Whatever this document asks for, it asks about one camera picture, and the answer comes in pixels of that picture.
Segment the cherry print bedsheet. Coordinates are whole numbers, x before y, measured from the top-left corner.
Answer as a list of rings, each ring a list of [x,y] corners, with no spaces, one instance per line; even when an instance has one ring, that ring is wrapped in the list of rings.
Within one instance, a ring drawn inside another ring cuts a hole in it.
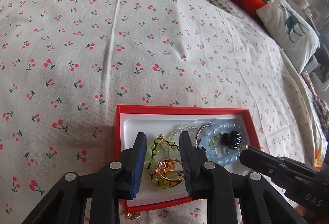
[[[1,0],[1,223],[113,158],[119,104],[246,108],[262,150],[326,150],[308,88],[230,0]]]

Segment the red jewelry box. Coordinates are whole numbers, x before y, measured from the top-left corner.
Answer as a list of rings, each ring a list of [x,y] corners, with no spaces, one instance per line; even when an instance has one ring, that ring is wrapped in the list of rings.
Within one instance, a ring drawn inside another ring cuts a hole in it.
[[[114,150],[131,148],[137,134],[146,135],[146,157],[139,192],[133,200],[121,200],[127,213],[164,209],[191,202],[185,189],[180,156],[180,135],[206,158],[231,173],[245,174],[239,161],[242,148],[260,148],[248,109],[156,107],[118,105],[114,120]]]

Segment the black hair claw clip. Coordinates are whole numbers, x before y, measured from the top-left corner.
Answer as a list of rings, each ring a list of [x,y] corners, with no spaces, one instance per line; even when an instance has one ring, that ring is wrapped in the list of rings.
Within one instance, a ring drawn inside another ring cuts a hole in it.
[[[221,143],[228,149],[236,150],[242,145],[241,133],[235,130],[230,133],[224,133],[221,136]]]

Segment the deer print pillow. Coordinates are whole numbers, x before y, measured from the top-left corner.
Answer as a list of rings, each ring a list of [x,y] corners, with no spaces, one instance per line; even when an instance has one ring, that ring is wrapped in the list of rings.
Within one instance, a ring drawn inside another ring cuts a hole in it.
[[[320,47],[315,30],[285,0],[276,0],[256,10],[270,36],[284,50],[298,73]]]

